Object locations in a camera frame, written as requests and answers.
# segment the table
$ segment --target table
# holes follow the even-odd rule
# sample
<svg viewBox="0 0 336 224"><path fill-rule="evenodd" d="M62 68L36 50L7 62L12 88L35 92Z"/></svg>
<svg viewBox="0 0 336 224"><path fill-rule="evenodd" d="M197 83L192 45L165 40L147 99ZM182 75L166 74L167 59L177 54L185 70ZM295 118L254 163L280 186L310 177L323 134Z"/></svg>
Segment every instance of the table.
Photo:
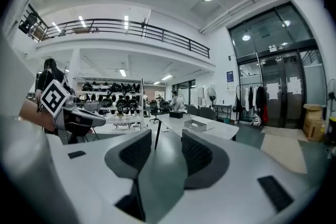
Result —
<svg viewBox="0 0 336 224"><path fill-rule="evenodd" d="M157 142L159 141L159 134L162 122L164 125L166 125L169 129L171 129L174 133L176 133L180 137L182 137L182 129L186 128L184 126L184 122L189 121L191 119L205 123L207 125L207 130L202 132L202 134L214 135L228 140L236 141L236 134L239 130L239 127L237 126L188 114L184 114L183 118L181 119L171 118L169 117L169 114L158 115L158 118L159 118L159 127L157 128L155 149L157 146Z"/></svg>

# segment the black box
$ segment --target black box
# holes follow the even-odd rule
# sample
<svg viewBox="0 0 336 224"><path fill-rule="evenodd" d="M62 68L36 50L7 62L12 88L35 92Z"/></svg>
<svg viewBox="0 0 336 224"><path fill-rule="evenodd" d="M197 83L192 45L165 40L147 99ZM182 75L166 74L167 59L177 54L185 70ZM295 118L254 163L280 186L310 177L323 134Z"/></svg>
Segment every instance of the black box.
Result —
<svg viewBox="0 0 336 224"><path fill-rule="evenodd" d="M169 112L169 117L181 119L183 118L183 114L184 114L183 111L171 111Z"/></svg>

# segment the red garment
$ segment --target red garment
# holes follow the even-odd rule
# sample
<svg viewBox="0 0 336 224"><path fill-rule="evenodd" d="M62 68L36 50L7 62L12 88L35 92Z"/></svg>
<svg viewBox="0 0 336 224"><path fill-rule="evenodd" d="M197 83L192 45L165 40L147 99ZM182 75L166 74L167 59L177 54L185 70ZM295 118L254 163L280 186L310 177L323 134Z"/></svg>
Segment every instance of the red garment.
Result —
<svg viewBox="0 0 336 224"><path fill-rule="evenodd" d="M263 122L268 122L267 106L264 104L264 113L262 117Z"/></svg>

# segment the chair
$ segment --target chair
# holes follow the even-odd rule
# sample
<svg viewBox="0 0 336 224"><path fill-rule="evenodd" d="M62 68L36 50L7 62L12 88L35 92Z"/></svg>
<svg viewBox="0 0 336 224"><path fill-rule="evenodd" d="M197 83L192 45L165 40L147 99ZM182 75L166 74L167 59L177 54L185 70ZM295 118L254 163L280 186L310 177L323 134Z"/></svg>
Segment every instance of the chair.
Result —
<svg viewBox="0 0 336 224"><path fill-rule="evenodd" d="M214 121L216 119L216 112L211 108L200 108L200 117Z"/></svg>
<svg viewBox="0 0 336 224"><path fill-rule="evenodd" d="M187 106L187 114L199 116L199 110L194 105L188 105Z"/></svg>
<svg viewBox="0 0 336 224"><path fill-rule="evenodd" d="M154 119L151 119L149 121L153 121L153 123L155 123L155 121L158 121L159 118L157 117L157 115L161 115L161 109L158 108L158 103L155 100L152 100L149 105L151 106L151 114L155 116Z"/></svg>

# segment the doorway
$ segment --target doorway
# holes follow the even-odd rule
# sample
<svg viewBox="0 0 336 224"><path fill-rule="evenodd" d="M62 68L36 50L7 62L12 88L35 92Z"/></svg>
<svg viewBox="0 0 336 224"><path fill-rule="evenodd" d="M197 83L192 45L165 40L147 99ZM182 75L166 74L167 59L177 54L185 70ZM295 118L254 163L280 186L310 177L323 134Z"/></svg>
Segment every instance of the doorway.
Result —
<svg viewBox="0 0 336 224"><path fill-rule="evenodd" d="M298 129L305 87L300 56L296 52L260 58L267 99L267 126Z"/></svg>

